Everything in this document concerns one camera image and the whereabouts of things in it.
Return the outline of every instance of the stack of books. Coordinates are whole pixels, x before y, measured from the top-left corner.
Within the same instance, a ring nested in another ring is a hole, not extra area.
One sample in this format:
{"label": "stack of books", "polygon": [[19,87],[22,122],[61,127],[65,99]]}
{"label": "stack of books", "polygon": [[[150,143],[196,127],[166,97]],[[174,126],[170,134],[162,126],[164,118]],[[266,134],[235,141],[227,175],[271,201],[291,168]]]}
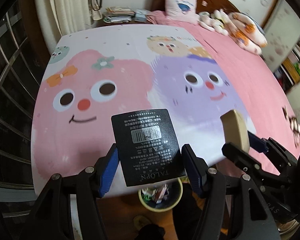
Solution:
{"label": "stack of books", "polygon": [[129,7],[113,6],[106,9],[107,12],[103,19],[106,23],[123,23],[130,22],[135,12]]}

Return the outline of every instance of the person's leg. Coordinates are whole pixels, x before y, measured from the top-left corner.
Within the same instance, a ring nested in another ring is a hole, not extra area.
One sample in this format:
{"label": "person's leg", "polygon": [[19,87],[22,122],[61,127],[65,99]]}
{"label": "person's leg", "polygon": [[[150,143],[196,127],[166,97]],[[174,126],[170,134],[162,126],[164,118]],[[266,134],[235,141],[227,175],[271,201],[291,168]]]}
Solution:
{"label": "person's leg", "polygon": [[164,228],[153,224],[148,218],[139,215],[133,219],[133,222],[139,231],[135,240],[163,240]]}
{"label": "person's leg", "polygon": [[190,184],[183,183],[183,194],[179,203],[172,209],[173,223],[178,240],[192,239],[202,210],[192,196]]}

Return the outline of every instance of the metal screw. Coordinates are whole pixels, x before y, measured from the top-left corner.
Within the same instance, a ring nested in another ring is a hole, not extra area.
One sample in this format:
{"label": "metal screw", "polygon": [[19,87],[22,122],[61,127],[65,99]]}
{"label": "metal screw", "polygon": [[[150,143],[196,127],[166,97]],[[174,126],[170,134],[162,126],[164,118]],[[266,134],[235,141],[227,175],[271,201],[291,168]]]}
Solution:
{"label": "metal screw", "polygon": [[217,173],[217,170],[216,170],[215,168],[209,168],[209,169],[208,169],[208,172],[209,172],[210,174],[216,174],[216,173]]}
{"label": "metal screw", "polygon": [[92,166],[86,167],[85,172],[86,173],[92,173],[92,172],[94,172],[94,167],[92,167]]}
{"label": "metal screw", "polygon": [[244,180],[246,180],[246,181],[249,181],[251,178],[250,178],[250,176],[248,175],[248,174],[243,174],[242,175],[242,178],[244,179]]}
{"label": "metal screw", "polygon": [[55,173],[51,176],[51,179],[56,180],[60,178],[60,174],[59,173]]}

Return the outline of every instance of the foot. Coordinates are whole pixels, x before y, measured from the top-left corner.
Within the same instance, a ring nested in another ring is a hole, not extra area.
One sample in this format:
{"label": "foot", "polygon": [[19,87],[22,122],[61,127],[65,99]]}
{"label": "foot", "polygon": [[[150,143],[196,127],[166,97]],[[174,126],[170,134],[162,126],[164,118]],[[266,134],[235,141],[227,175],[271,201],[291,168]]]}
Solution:
{"label": "foot", "polygon": [[145,216],[138,215],[133,219],[134,227],[139,231],[146,225],[152,224],[151,220],[146,218]]}

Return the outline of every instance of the pillow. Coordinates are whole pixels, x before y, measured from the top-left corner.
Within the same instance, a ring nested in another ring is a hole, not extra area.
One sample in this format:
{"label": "pillow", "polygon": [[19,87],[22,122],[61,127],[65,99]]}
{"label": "pillow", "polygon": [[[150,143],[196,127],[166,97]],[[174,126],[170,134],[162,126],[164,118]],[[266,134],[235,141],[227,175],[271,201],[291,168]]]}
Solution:
{"label": "pillow", "polygon": [[166,16],[174,21],[197,25],[199,15],[195,13],[197,0],[165,0]]}

